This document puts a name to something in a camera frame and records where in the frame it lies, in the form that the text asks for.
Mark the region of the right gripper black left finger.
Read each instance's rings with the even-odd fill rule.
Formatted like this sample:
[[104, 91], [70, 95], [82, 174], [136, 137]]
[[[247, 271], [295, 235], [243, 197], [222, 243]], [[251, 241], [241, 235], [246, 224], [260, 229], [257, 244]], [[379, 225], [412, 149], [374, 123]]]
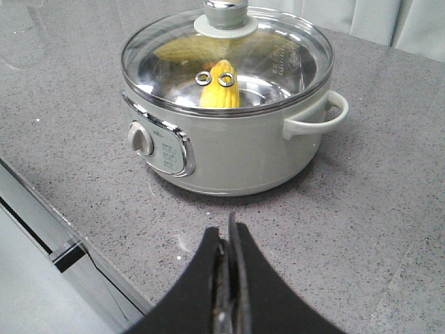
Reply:
[[197, 252], [174, 286], [127, 332], [212, 333], [222, 245], [218, 228], [207, 228]]

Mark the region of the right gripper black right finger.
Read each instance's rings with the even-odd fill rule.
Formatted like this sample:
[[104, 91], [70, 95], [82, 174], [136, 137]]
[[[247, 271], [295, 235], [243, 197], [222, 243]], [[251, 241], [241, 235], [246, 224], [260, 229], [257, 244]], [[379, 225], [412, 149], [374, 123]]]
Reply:
[[233, 212], [228, 232], [235, 333], [343, 333], [284, 282]]

